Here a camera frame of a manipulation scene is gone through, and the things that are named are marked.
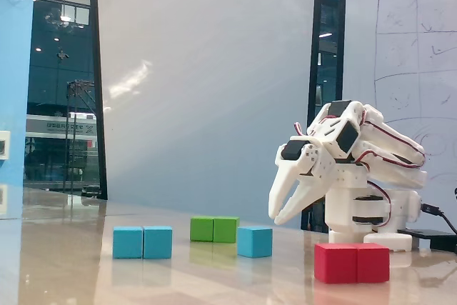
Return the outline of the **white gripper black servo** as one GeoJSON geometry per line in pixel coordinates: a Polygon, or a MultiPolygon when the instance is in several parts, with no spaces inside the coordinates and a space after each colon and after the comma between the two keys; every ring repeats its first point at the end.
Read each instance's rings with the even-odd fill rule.
{"type": "Polygon", "coordinates": [[[325,146],[311,136],[292,136],[280,146],[275,158],[278,171],[268,198],[268,215],[274,223],[285,224],[324,197],[334,183],[333,177],[324,176],[335,169],[335,164],[325,146]],[[297,179],[296,190],[283,205],[297,179]]]}

